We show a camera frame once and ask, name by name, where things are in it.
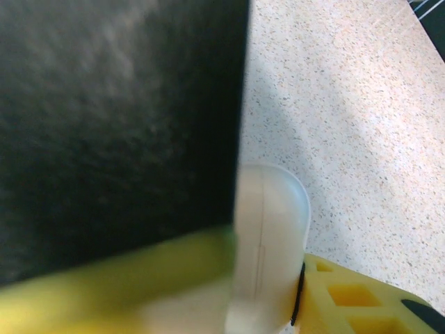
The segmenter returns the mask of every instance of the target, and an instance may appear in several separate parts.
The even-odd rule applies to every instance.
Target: yellow edge
[[[1,333],[51,333],[125,313],[231,273],[234,254],[232,228],[219,228],[0,290]]]

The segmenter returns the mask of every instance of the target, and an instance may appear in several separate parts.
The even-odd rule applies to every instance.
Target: white rounded cap
[[[309,198],[290,172],[246,164],[238,172],[234,296],[226,334],[277,333],[289,322],[311,221]]]

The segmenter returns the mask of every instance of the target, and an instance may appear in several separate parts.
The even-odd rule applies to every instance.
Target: yellow plastic part
[[[151,334],[131,310],[231,275],[235,245],[220,228],[5,288],[0,333]]]
[[[306,254],[299,334],[435,334],[402,303],[406,291]]]

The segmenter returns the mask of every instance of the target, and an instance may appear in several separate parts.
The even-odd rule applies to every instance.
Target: speckled countertop
[[[253,7],[242,160],[307,187],[309,252],[445,314],[445,65],[406,0]]]

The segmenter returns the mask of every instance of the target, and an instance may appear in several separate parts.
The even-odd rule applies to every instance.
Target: square cutout
[[[381,306],[379,300],[364,285],[330,285],[327,288],[337,306]]]
[[[331,272],[332,269],[328,265],[326,265],[326,264],[324,264],[322,262],[317,262],[317,271],[329,271],[329,272]]]
[[[356,334],[413,334],[393,317],[351,317],[349,324]]]

